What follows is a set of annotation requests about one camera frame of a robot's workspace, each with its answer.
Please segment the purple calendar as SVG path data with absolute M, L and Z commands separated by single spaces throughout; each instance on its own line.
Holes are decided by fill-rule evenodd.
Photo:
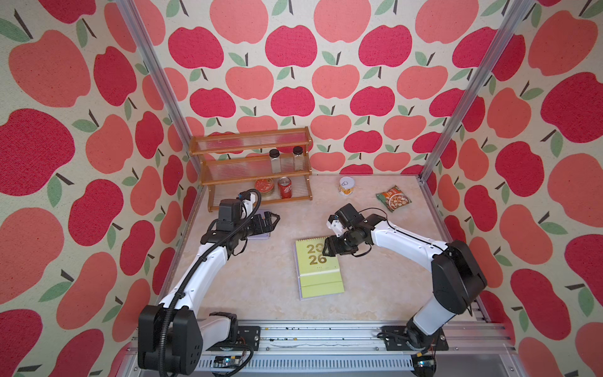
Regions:
M 268 210 L 260 211 L 248 224 L 247 236 L 250 239 L 268 239 L 273 231 L 272 214 Z

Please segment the green calendar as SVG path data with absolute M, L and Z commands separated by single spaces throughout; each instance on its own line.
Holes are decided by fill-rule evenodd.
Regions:
M 298 288 L 301 300 L 345 292 L 339 261 L 325 256 L 326 237 L 295 241 Z

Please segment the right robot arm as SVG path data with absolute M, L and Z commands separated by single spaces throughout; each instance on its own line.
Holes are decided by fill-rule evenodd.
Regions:
M 325 240 L 325 257 L 360 258 L 359 246 L 364 243 L 394 251 L 431 273 L 433 295 L 398 337 L 413 350 L 429 348 L 441 328 L 468 311 L 488 285 L 470 247 L 460 240 L 446 243 L 423 237 L 393 225 L 385 216 L 365 217 L 352 204 L 331 215 L 327 226 L 334 234 Z

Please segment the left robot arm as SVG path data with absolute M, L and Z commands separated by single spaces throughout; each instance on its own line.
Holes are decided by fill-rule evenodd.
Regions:
M 195 261 L 177 286 L 159 304 L 148 305 L 138 317 L 138 367 L 161 376 L 191 375 L 202 353 L 211 347 L 242 351 L 242 361 L 227 364 L 232 376 L 245 368 L 254 348 L 238 341 L 237 316 L 214 312 L 198 321 L 196 314 L 219 270 L 235 256 L 240 242 L 270 233 L 280 217 L 260 215 L 262 195 L 255 188 L 221 201 L 218 217 L 202 236 Z

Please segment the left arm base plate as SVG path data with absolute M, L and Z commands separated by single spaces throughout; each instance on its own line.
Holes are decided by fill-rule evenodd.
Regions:
M 254 351 L 259 348 L 261 328 L 241 325 L 235 314 L 213 312 L 198 324 L 204 351 L 227 350 L 234 345 L 250 346 Z

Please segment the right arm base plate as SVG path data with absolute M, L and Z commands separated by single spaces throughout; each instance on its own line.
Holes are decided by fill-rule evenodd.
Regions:
M 384 342 L 388 351 L 426 353 L 449 350 L 442 329 L 428 336 L 415 328 L 408 330 L 406 326 L 382 326 L 376 337 Z

